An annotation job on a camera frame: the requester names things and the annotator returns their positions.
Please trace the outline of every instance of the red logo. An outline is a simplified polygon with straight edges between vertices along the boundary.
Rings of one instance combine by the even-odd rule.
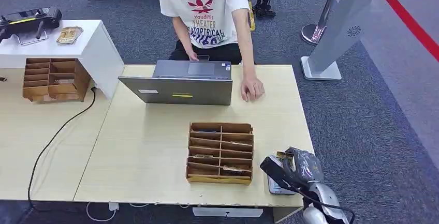
[[[203,4],[202,0],[197,0],[196,4],[188,2],[188,4],[193,7],[194,12],[198,13],[209,13],[209,11],[212,11],[213,8],[210,8],[212,6],[213,0],[208,0],[205,4]]]

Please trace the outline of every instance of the laptop touchpad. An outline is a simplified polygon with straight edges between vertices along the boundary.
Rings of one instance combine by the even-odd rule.
[[[211,76],[215,73],[215,64],[211,63],[190,63],[187,72],[190,75]]]

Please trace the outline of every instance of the yellow label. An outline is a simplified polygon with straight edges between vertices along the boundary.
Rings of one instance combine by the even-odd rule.
[[[192,95],[176,95],[172,94],[173,97],[193,97]]]
[[[9,22],[9,25],[17,24],[17,23],[22,23],[22,22],[26,22],[26,21],[33,21],[33,20],[36,20],[36,19],[37,18],[30,18],[30,19],[25,19],[25,20],[21,20],[21,21]]]

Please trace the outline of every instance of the person's hand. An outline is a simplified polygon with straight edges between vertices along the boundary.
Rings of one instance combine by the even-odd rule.
[[[241,82],[241,96],[245,101],[253,101],[265,94],[264,84],[256,77],[246,77]]]
[[[198,55],[192,49],[186,53],[187,53],[187,56],[189,56],[190,61],[199,61],[197,58]]]

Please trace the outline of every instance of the black pants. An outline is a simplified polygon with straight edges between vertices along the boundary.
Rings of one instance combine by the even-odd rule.
[[[241,62],[241,52],[239,51],[238,44],[225,44],[219,47],[213,47],[208,49],[198,48],[192,45],[192,49],[197,55],[207,55],[210,57],[210,61],[229,61],[233,65],[237,65]],[[184,50],[181,41],[177,41],[175,50],[171,53],[170,60],[189,60],[186,51]]]

